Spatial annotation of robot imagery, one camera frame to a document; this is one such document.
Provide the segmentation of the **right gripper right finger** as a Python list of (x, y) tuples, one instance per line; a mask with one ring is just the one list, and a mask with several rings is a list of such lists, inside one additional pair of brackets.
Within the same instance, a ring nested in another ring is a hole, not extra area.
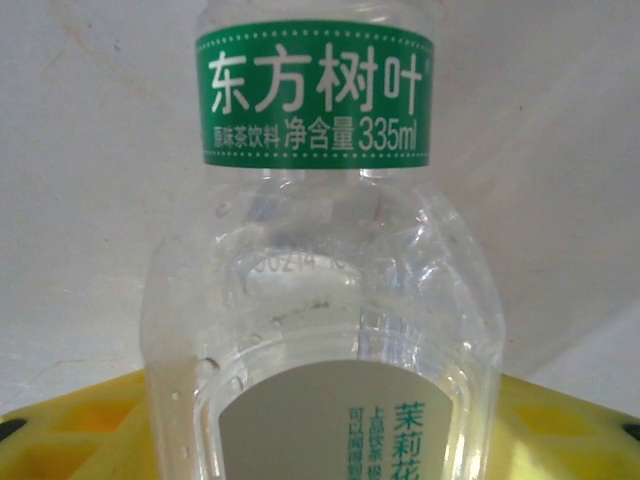
[(494, 479), (639, 478), (639, 419), (503, 376)]

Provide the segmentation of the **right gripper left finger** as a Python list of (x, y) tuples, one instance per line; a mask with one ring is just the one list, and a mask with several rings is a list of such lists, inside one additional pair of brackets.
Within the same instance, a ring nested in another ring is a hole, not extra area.
[(144, 374), (1, 416), (3, 479), (154, 479)]

